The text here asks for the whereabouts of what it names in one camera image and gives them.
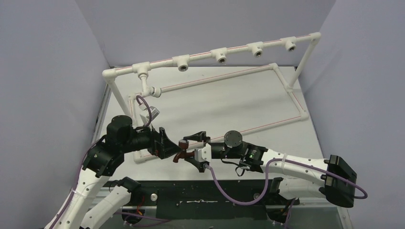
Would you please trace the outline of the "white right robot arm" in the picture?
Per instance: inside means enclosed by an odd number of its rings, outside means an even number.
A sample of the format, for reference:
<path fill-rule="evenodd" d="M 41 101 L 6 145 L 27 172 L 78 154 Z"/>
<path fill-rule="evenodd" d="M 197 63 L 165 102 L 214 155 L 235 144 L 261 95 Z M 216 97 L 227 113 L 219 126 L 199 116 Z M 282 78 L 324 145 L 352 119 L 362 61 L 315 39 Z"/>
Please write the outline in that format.
<path fill-rule="evenodd" d="M 237 168 L 265 174 L 266 194 L 276 204 L 285 199 L 324 198 L 343 208 L 352 208 L 357 199 L 357 173 L 340 156 L 312 159 L 280 153 L 263 146 L 245 142 L 242 134 L 231 130 L 222 142 L 213 143 L 205 131 L 185 136 L 179 141 L 181 152 L 176 160 L 184 159 L 203 173 L 212 174 L 209 165 L 213 159 L 239 159 Z"/>

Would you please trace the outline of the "white pipe frame with tees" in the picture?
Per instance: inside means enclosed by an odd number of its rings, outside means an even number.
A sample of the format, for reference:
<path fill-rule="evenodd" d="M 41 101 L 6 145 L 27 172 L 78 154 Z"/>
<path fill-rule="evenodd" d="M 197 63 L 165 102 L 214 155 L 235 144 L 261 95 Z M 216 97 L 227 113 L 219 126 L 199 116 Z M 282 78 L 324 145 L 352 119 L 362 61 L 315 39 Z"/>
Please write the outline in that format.
<path fill-rule="evenodd" d="M 257 145 L 321 158 L 298 83 L 320 38 L 316 32 L 105 70 L 108 98 L 101 130 L 116 115 L 128 115 L 140 125 L 135 97 L 142 95 L 160 110 L 154 125 L 165 127 L 173 141 L 206 131 L 213 142 L 220 142 L 227 131 L 236 130 Z M 258 58 L 264 51 L 292 54 L 295 49 L 304 51 L 297 67 L 225 65 L 236 54 Z"/>

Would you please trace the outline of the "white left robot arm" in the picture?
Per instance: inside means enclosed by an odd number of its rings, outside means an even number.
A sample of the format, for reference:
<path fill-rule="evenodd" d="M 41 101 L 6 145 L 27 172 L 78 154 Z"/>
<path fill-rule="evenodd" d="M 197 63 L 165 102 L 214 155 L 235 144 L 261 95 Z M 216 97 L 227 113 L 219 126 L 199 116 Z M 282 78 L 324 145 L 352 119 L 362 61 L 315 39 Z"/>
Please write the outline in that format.
<path fill-rule="evenodd" d="M 118 115 L 107 125 L 107 133 L 86 153 L 78 169 L 76 183 L 47 229 L 77 229 L 103 185 L 125 161 L 125 154 L 146 149 L 166 159 L 181 148 L 166 135 L 163 127 L 133 127 L 132 118 Z"/>

